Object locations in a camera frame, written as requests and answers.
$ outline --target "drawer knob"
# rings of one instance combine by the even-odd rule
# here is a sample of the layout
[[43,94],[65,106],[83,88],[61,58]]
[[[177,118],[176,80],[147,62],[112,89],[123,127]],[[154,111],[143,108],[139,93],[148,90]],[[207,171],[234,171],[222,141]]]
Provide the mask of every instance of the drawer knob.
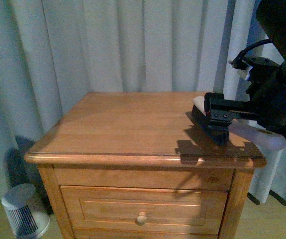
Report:
[[147,214],[146,212],[139,212],[136,222],[139,226],[144,225],[147,222]]

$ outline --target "wooden drawer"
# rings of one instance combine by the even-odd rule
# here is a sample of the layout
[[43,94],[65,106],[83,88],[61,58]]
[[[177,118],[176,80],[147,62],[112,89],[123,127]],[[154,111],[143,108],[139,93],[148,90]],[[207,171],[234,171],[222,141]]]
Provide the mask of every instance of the wooden drawer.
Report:
[[233,169],[99,169],[55,166],[59,185],[228,191]]
[[217,239],[216,235],[75,229],[76,239]]
[[[218,234],[226,192],[61,186],[74,228]],[[145,212],[147,223],[136,218]]]

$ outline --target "curtain fold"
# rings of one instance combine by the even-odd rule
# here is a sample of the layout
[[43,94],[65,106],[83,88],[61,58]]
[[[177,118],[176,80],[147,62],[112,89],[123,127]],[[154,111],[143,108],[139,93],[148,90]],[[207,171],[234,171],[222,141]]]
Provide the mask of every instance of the curtain fold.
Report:
[[[259,2],[0,0],[0,195],[12,185],[5,152],[23,153],[87,92],[216,91],[247,100],[249,83],[227,61],[266,37],[255,20]],[[271,44],[250,54],[283,61]],[[261,151],[268,165],[250,192],[286,200],[286,148]]]

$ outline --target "floor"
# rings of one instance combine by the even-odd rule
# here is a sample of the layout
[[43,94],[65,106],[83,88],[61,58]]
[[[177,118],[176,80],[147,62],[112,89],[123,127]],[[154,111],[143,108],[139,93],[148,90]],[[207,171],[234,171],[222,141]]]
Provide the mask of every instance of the floor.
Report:
[[[42,239],[62,239],[55,215]],[[14,238],[0,203],[0,239]],[[267,203],[256,206],[247,200],[235,239],[286,239],[286,207],[269,197]]]

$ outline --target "wooden nightstand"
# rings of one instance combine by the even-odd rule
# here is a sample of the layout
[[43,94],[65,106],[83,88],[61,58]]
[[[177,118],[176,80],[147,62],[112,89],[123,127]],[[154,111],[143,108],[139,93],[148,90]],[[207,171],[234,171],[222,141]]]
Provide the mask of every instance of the wooden nightstand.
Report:
[[89,93],[26,154],[65,239],[232,239],[253,143],[216,146],[190,120],[195,92]]

